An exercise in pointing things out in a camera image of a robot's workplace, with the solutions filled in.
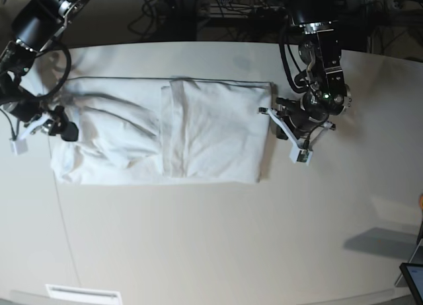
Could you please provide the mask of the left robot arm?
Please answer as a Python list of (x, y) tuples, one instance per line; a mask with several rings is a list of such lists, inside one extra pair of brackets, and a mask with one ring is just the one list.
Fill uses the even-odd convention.
[[(352, 101), (340, 64), (338, 7), (336, 0), (282, 0), (282, 7), (280, 56), (289, 87), (299, 98), (279, 97), (276, 108), (260, 108), (259, 113), (270, 116), (277, 137), (291, 143), (290, 160), (309, 164), (316, 142), (336, 128), (330, 116), (342, 114)], [(305, 67), (296, 75), (288, 64), (293, 59), (288, 45), (290, 28), (303, 33), (298, 54)]]

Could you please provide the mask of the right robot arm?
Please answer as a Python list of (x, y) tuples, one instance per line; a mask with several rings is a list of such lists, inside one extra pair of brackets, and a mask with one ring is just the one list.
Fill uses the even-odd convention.
[[(63, 106), (50, 105), (71, 71), (71, 54), (59, 37), (90, 0), (30, 0), (11, 25), (13, 33), (1, 54), (1, 112), (25, 124), (26, 132), (43, 131), (49, 136), (75, 142), (77, 126), (69, 120)], [(35, 95), (21, 87), (21, 79), (35, 61), (53, 50), (65, 56), (60, 80), (46, 94)]]

